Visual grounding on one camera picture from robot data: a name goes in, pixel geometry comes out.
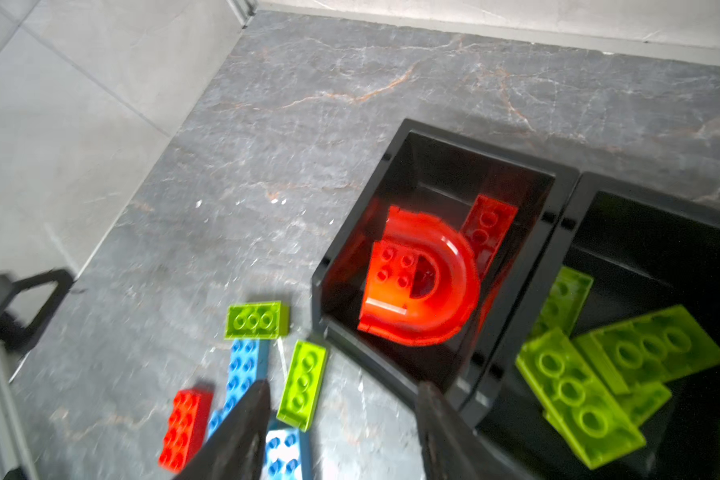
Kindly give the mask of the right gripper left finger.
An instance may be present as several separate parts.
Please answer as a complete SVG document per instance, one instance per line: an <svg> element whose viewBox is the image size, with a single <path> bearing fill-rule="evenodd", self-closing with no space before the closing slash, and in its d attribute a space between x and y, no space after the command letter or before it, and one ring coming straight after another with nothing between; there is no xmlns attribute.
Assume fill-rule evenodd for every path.
<svg viewBox="0 0 720 480"><path fill-rule="evenodd" d="M259 479L270 415L269 382L257 380L174 479Z"/></svg>

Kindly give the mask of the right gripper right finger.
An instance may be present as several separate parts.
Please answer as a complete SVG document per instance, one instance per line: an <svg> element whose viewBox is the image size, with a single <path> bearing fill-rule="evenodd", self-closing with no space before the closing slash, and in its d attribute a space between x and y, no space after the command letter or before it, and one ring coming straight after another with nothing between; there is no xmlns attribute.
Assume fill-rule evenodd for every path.
<svg viewBox="0 0 720 480"><path fill-rule="evenodd" d="M472 433L441 391L421 382L415 418L426 479L515 479Z"/></svg>

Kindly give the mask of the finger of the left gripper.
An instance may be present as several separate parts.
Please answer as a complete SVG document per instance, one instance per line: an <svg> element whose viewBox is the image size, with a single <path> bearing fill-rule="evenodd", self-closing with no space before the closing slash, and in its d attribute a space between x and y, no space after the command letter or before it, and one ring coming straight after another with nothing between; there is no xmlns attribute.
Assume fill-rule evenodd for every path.
<svg viewBox="0 0 720 480"><path fill-rule="evenodd" d="M66 268L21 279L0 272L0 343L6 350L14 354L32 350L74 283Z"/></svg>

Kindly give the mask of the blue lego brick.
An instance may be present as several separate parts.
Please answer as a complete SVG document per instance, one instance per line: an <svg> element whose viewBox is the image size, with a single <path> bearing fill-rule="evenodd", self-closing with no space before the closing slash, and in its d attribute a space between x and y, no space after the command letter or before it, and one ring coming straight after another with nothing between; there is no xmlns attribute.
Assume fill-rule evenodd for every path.
<svg viewBox="0 0 720 480"><path fill-rule="evenodd" d="M271 420L266 435L262 479L312 480L312 450L308 432Z"/></svg>
<svg viewBox="0 0 720 480"><path fill-rule="evenodd" d="M227 369L227 383L222 407L211 414L207 438L210 439L227 415L235 408L250 386L267 378L268 340L233 340Z"/></svg>

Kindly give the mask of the red lego brick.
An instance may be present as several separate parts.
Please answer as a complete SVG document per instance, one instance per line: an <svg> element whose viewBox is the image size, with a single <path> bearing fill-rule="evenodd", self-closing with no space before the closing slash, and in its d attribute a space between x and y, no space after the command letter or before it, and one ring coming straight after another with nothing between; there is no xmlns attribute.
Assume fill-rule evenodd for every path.
<svg viewBox="0 0 720 480"><path fill-rule="evenodd" d="M201 449L212 400L213 392L206 389L185 389L176 393L158 458L160 467L178 473Z"/></svg>

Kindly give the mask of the green lego brick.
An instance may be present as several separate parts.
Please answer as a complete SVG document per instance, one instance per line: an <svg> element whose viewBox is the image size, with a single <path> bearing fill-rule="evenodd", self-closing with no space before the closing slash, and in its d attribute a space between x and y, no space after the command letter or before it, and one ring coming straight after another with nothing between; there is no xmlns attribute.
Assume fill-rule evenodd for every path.
<svg viewBox="0 0 720 480"><path fill-rule="evenodd" d="M224 328L225 340L274 340L289 331L289 307L281 301L231 305Z"/></svg>
<svg viewBox="0 0 720 480"><path fill-rule="evenodd" d="M311 428L327 359L324 347L304 340L296 342L276 415L278 420L302 432Z"/></svg>
<svg viewBox="0 0 720 480"><path fill-rule="evenodd" d="M646 446L640 429L561 330L525 342L515 364L587 468L597 469Z"/></svg>
<svg viewBox="0 0 720 480"><path fill-rule="evenodd" d="M636 426L672 397L669 382L720 365L720 347L682 305L590 330L573 345Z"/></svg>
<svg viewBox="0 0 720 480"><path fill-rule="evenodd" d="M594 278L590 275L563 266L531 329L529 338L541 336L555 328L559 328L569 336L578 321L593 284Z"/></svg>

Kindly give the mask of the red arch lego piece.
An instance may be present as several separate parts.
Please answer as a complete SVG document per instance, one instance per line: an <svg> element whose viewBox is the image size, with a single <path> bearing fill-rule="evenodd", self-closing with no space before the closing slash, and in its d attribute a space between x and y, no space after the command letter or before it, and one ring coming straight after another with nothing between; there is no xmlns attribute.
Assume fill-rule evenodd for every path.
<svg viewBox="0 0 720 480"><path fill-rule="evenodd" d="M460 232L391 206L372 247L357 329L410 347L442 344L466 324L479 292L474 253Z"/></svg>

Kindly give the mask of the red lego brick diagonal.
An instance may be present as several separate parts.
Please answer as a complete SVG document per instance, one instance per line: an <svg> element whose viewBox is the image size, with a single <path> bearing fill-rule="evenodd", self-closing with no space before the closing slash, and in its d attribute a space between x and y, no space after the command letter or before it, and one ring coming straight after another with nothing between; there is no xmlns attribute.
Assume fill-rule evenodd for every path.
<svg viewBox="0 0 720 480"><path fill-rule="evenodd" d="M483 280L507 235L518 208L486 195L478 195L460 233L468 241L480 279Z"/></svg>

